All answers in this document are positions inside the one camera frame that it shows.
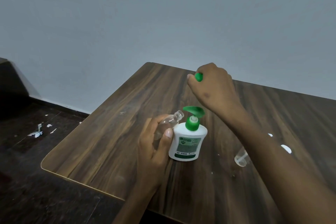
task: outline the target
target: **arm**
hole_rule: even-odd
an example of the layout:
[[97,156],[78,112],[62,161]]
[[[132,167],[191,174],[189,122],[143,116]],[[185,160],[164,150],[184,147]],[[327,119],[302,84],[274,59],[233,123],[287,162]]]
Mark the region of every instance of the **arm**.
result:
[[167,114],[152,119],[140,135],[136,183],[113,224],[139,223],[149,201],[162,183],[173,130],[171,128],[166,130],[157,151],[153,148],[153,139],[158,124],[165,117]]
[[188,85],[241,141],[284,218],[290,223],[335,223],[335,194],[258,128],[242,107],[231,76],[213,63],[197,72],[203,80],[188,75]]

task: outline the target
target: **hand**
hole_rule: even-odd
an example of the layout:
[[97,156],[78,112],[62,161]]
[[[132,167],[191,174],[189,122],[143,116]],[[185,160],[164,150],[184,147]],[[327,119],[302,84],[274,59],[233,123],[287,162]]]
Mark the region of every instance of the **hand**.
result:
[[196,73],[202,73],[203,80],[198,82],[194,75],[188,74],[188,85],[203,106],[225,122],[236,111],[245,111],[237,96],[232,77],[225,69],[210,63],[201,66]]
[[145,193],[154,194],[165,174],[173,130],[166,130],[157,150],[153,147],[153,140],[158,124],[167,116],[168,114],[164,114],[153,118],[139,138],[136,186]]

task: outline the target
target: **product label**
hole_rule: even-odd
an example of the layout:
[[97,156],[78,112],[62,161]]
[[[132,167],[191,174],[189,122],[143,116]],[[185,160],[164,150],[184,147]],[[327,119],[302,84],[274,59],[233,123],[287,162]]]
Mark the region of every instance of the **product label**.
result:
[[200,138],[180,137],[178,139],[178,147],[176,149],[175,157],[194,158],[200,141]]

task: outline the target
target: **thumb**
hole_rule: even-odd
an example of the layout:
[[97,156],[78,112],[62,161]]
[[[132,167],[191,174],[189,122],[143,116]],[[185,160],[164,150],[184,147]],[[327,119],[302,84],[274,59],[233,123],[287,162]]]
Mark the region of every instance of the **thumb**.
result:
[[160,140],[159,147],[157,148],[157,152],[154,156],[159,163],[165,162],[168,156],[168,151],[172,142],[173,137],[173,129],[168,128]]
[[193,74],[187,75],[187,83],[189,87],[191,88],[192,92],[195,92],[198,81],[196,80],[195,76]]

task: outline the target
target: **white wall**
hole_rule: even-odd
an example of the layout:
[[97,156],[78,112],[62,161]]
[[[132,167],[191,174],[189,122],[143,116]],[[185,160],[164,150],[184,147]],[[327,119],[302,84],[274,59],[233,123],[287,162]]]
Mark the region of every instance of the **white wall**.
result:
[[145,62],[336,99],[336,0],[0,0],[31,96],[92,112]]

